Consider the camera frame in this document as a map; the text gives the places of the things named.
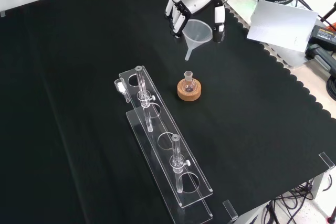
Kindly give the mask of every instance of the acrylic test tube rack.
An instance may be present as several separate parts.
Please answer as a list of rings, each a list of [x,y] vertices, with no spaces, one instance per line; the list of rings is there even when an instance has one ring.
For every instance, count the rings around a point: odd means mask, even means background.
[[[114,84],[133,105],[127,118],[174,223],[212,219],[204,198],[213,191],[146,69],[119,77]]]

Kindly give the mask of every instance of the clear acrylic holder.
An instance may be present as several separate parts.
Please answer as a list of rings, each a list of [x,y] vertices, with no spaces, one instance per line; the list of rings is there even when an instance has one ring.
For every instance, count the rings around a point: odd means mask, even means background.
[[[204,198],[213,191],[146,69],[137,66],[119,77],[114,84],[134,107],[127,118],[174,223],[212,219]]]

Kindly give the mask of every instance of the black table cloth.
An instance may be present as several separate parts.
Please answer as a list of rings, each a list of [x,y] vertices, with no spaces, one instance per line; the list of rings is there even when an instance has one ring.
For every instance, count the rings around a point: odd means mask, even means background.
[[[172,222],[113,84],[137,65],[214,190],[210,223],[229,220],[223,201],[241,215],[327,170],[319,153],[336,160],[335,120],[233,14],[186,62],[167,1],[42,0],[0,19],[4,223]],[[192,103],[176,92],[186,70]]]

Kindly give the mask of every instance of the white paper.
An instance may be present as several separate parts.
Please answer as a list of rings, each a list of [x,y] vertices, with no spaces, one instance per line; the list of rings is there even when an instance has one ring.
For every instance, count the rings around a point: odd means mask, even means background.
[[[304,52],[317,15],[311,10],[259,1],[247,38]]]

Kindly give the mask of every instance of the funnel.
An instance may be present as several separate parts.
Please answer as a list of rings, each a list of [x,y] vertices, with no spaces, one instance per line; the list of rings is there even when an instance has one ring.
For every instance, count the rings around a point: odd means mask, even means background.
[[[207,23],[198,19],[189,19],[182,33],[188,45],[185,60],[189,60],[193,49],[212,39],[212,29]]]

